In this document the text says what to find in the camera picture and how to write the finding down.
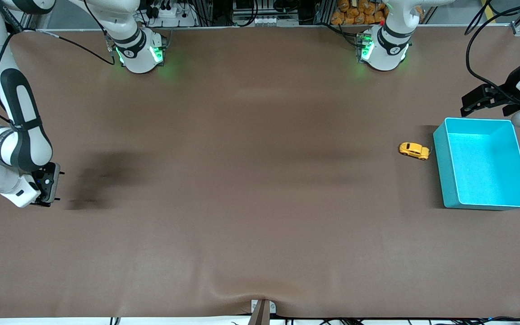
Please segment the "metal table edge bracket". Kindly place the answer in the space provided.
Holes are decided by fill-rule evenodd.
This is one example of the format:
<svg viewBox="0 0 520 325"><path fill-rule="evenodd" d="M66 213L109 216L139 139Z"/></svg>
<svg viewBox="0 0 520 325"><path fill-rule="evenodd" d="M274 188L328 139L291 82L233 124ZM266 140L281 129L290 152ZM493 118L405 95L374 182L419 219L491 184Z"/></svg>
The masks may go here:
<svg viewBox="0 0 520 325"><path fill-rule="evenodd" d="M271 316L276 314L276 303L270 300L252 300L251 317L247 325L270 325Z"/></svg>

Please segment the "grey electronics unit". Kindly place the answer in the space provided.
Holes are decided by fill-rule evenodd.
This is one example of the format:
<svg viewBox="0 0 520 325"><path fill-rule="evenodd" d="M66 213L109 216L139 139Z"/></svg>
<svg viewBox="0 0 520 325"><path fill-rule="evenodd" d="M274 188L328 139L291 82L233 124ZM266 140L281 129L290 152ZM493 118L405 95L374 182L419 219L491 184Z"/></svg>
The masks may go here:
<svg viewBox="0 0 520 325"><path fill-rule="evenodd" d="M248 27L293 27L299 25L301 0L231 0L229 23Z"/></svg>

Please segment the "brown table mat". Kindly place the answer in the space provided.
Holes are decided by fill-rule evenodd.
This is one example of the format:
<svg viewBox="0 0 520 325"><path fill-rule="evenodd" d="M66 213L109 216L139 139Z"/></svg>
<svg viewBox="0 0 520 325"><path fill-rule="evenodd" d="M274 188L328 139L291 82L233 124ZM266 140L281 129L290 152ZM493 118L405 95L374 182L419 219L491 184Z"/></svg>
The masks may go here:
<svg viewBox="0 0 520 325"><path fill-rule="evenodd" d="M65 174L0 196L0 317L520 317L520 209L445 208L398 154L478 85L462 27L412 40L378 72L326 28L180 30L136 75L13 37Z"/></svg>

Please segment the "bag of orange items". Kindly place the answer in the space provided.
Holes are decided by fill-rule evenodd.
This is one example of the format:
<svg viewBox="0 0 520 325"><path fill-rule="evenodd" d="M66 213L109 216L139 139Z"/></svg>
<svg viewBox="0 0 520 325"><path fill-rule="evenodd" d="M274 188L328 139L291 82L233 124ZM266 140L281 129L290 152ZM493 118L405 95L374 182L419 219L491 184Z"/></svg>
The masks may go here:
<svg viewBox="0 0 520 325"><path fill-rule="evenodd" d="M390 13L382 0L336 0L331 25L383 24Z"/></svg>

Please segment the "white power strip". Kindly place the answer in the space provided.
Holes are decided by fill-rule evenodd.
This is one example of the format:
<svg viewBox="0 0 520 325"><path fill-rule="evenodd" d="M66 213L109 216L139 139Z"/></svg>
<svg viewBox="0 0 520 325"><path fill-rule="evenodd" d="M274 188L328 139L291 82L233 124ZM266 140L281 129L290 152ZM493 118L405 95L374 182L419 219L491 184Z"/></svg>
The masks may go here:
<svg viewBox="0 0 520 325"><path fill-rule="evenodd" d="M139 18L151 28L200 26L196 8L188 0L142 0Z"/></svg>

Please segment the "yellow beetle toy car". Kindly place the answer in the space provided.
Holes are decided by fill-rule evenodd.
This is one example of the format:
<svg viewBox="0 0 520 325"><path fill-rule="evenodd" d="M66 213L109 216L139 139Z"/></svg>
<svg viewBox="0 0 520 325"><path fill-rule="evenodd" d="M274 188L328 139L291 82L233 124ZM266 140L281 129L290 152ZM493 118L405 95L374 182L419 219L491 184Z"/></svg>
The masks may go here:
<svg viewBox="0 0 520 325"><path fill-rule="evenodd" d="M418 160L427 160L431 154L431 150L421 144L404 142L399 144L398 151L403 156L409 156Z"/></svg>

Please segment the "teal plastic storage bin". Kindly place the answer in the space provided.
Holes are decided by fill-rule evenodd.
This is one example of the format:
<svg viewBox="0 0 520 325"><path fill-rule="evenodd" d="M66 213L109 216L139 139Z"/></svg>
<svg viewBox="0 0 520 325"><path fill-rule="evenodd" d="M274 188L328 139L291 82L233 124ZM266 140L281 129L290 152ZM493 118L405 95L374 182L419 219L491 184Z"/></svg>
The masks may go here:
<svg viewBox="0 0 520 325"><path fill-rule="evenodd" d="M433 140L446 208L520 209L520 145L510 120L448 117Z"/></svg>

